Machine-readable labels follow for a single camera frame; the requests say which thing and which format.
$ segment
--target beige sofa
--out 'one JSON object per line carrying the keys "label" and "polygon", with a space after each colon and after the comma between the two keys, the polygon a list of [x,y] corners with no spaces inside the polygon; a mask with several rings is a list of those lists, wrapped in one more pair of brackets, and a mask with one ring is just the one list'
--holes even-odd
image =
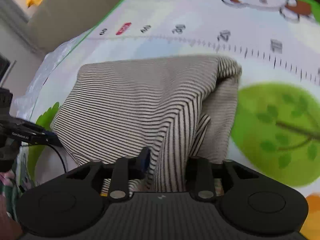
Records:
{"label": "beige sofa", "polygon": [[44,0],[28,23],[45,52],[95,26],[120,0]]}

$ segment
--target metal screw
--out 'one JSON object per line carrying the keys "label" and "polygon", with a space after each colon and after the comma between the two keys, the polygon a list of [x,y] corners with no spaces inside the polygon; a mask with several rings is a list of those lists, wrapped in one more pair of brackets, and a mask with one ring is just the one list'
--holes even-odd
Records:
{"label": "metal screw", "polygon": [[116,198],[116,199],[123,198],[125,197],[125,192],[121,190],[115,190],[110,193],[110,197]]}
{"label": "metal screw", "polygon": [[211,198],[214,196],[214,193],[209,190],[202,190],[202,191],[199,191],[198,196],[200,198]]}

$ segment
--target cartoon nose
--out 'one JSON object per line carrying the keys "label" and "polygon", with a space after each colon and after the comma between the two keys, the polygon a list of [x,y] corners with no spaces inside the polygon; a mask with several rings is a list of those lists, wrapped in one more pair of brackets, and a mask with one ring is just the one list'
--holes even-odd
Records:
{"label": "cartoon nose", "polygon": [[260,1],[260,3],[263,3],[263,4],[267,4],[268,2],[267,2],[267,0],[259,0]]}

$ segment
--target plastic wrap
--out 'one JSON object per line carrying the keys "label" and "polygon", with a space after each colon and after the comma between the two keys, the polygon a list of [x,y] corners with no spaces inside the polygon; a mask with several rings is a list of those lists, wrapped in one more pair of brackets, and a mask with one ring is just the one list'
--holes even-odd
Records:
{"label": "plastic wrap", "polygon": [[45,56],[42,64],[36,72],[35,77],[28,86],[25,95],[18,97],[13,101],[13,104],[17,108],[17,117],[30,120],[38,95],[48,76],[87,33],[88,31],[71,39],[70,41],[66,41],[57,47],[53,52],[50,52]]}

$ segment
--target striped garment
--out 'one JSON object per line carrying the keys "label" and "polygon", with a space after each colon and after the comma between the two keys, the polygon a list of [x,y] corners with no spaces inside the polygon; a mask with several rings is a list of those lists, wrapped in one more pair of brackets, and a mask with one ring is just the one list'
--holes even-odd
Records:
{"label": "striped garment", "polygon": [[241,71],[206,55],[84,65],[52,128],[79,165],[114,163],[148,146],[146,178],[130,189],[183,191],[189,156],[220,163],[227,154]]}

